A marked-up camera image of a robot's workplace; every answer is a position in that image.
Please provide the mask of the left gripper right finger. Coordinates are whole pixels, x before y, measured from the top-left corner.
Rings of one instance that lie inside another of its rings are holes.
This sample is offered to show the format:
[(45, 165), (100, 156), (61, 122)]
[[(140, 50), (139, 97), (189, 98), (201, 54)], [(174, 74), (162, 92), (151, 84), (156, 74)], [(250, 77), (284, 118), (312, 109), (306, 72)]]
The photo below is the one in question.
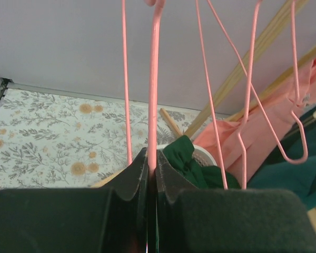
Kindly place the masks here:
[(160, 252), (316, 252), (316, 233), (287, 190), (199, 189), (157, 152)]

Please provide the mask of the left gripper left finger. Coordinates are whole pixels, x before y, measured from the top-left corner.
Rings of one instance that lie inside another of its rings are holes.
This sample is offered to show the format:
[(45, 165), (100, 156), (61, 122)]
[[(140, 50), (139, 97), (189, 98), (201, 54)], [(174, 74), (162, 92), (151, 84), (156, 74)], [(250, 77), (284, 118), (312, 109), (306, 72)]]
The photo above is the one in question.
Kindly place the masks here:
[(146, 149), (99, 188), (0, 190), (0, 252), (145, 252)]

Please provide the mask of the salmon garment on hanger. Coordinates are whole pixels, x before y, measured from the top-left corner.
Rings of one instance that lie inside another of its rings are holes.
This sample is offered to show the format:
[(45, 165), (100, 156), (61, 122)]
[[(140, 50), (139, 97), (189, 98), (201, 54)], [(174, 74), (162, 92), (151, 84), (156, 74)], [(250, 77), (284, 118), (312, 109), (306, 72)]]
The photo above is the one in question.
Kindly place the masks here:
[[(277, 146), (272, 132), (282, 139), (291, 129), (295, 121), (291, 111), (300, 117), (306, 106), (316, 103), (316, 58), (299, 69), (300, 99), (295, 101), (294, 79), (287, 78), (280, 87), (262, 102), (266, 114), (255, 108), (249, 113), (248, 121), (241, 131), (241, 138), (246, 148), (248, 180)], [(217, 120), (219, 141), (215, 138), (213, 124), (206, 128), (193, 141), (206, 149), (216, 161), (219, 161), (217, 145), (221, 145), (224, 168), (242, 183), (242, 148), (237, 131), (240, 122)]]

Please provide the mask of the teal shorts on hanger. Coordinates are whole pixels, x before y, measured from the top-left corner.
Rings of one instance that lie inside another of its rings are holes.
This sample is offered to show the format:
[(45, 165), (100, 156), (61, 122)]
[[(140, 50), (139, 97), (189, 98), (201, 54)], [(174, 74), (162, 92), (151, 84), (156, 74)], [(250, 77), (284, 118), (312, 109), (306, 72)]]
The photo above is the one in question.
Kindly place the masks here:
[(309, 155), (304, 163), (288, 163), (276, 147), (247, 186), (254, 189), (290, 190), (311, 210), (316, 207), (316, 121), (304, 130)]

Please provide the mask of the white laundry basket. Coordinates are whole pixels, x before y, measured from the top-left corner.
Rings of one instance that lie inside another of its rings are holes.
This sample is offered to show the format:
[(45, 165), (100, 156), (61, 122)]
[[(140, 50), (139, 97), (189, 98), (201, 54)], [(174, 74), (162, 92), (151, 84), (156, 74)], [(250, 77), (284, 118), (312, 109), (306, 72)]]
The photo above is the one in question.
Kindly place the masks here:
[(159, 155), (160, 163), (169, 163), (173, 168), (183, 170), (187, 166), (217, 166), (215, 159), (204, 149), (194, 146), (189, 140), (175, 141), (170, 144), (158, 145), (164, 159)]

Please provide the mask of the dark green garment in basket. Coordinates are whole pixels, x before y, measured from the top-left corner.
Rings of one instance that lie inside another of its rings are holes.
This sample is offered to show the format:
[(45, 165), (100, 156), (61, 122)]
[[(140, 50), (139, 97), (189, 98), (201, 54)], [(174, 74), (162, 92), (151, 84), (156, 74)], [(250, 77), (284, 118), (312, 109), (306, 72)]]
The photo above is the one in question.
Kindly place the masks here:
[(223, 189), (221, 169), (201, 166), (192, 157), (194, 151), (193, 143), (185, 135), (163, 149), (170, 165), (191, 184), (199, 189)]

